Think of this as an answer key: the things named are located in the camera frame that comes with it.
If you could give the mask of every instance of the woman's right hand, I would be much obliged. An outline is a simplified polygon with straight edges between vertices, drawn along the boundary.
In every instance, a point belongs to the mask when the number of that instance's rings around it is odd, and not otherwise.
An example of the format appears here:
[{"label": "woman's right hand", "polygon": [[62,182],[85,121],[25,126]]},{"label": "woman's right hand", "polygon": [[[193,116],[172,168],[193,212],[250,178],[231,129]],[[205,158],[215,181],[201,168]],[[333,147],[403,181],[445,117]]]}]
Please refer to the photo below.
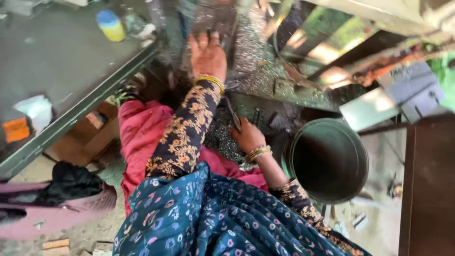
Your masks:
[{"label": "woman's right hand", "polygon": [[237,141],[241,150],[248,154],[254,149],[266,145],[264,135],[255,125],[251,124],[245,117],[241,118],[240,122],[242,124],[241,133],[233,128],[230,128],[229,132]]}]

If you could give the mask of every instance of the metal frame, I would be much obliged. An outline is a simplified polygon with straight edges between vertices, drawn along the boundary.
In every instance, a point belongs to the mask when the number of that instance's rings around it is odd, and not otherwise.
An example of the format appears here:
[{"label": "metal frame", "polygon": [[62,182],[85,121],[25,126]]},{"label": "metal frame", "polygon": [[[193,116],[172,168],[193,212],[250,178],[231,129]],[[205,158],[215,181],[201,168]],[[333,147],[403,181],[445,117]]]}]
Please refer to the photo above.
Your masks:
[{"label": "metal frame", "polygon": [[122,82],[134,75],[145,62],[157,53],[156,42],[139,50],[122,67],[84,96],[75,106],[53,121],[41,133],[0,163],[0,177],[11,179],[36,157],[63,136],[77,121],[84,118],[95,106],[109,97]]}]

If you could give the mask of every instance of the workbench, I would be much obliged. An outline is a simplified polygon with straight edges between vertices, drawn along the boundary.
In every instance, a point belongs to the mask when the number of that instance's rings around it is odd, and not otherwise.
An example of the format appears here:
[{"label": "workbench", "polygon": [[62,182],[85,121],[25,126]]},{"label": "workbench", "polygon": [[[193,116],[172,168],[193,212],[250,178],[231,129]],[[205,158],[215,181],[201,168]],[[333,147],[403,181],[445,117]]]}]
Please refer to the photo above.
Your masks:
[{"label": "workbench", "polygon": [[14,15],[1,31],[0,123],[24,116],[12,106],[40,94],[54,118],[41,133],[0,147],[0,178],[18,174],[156,53],[137,39],[108,41],[96,23],[102,9],[48,4],[31,18]]}]

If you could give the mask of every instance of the hand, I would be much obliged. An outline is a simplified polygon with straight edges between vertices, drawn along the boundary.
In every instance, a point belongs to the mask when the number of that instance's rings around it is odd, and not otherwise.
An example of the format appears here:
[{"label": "hand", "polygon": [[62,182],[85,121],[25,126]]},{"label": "hand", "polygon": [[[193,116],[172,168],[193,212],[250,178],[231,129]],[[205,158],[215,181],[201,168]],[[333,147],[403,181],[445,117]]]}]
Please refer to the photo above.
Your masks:
[{"label": "hand", "polygon": [[207,33],[199,34],[199,42],[196,41],[193,35],[188,38],[191,47],[191,65],[193,67],[194,77],[200,74],[207,74],[226,81],[226,54],[220,46],[218,32],[210,34],[210,42],[208,42]]},{"label": "hand", "polygon": [[241,118],[240,122],[242,123],[241,133],[233,128],[229,132],[245,153],[248,154],[254,149],[266,145],[264,135],[255,125],[252,125],[247,118]]}]

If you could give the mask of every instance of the metal container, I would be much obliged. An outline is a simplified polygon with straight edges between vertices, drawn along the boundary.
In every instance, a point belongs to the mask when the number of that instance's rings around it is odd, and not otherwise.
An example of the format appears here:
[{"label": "metal container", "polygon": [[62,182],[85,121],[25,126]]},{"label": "metal container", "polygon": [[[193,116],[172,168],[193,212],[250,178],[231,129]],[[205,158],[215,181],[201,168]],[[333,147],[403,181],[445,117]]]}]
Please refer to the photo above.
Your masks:
[{"label": "metal container", "polygon": [[360,192],[368,177],[368,155],[360,137],[332,118],[306,123],[282,159],[288,175],[322,203],[348,201]]}]

